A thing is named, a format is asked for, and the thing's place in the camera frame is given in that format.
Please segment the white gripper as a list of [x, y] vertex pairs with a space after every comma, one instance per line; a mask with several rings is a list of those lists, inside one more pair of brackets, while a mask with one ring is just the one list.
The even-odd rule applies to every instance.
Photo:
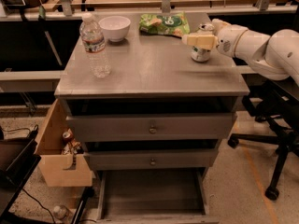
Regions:
[[207, 50], [212, 50], [217, 46], [217, 51], [220, 54], [231, 58], [244, 59], [244, 46], [241, 44], [241, 39], [248, 28], [235, 24], [229, 25], [229, 22], [220, 19], [213, 19], [212, 25], [214, 32], [218, 33], [217, 37], [214, 35], [199, 34], [184, 35], [182, 42], [185, 45]]

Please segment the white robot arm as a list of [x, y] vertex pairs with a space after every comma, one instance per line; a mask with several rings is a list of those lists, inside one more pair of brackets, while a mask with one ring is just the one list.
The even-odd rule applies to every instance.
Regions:
[[254, 72], [272, 79], [291, 77], [299, 85], [299, 33], [283, 29], [265, 35], [248, 27], [219, 19], [202, 24], [182, 37], [185, 45], [216, 49], [220, 54], [244, 61]]

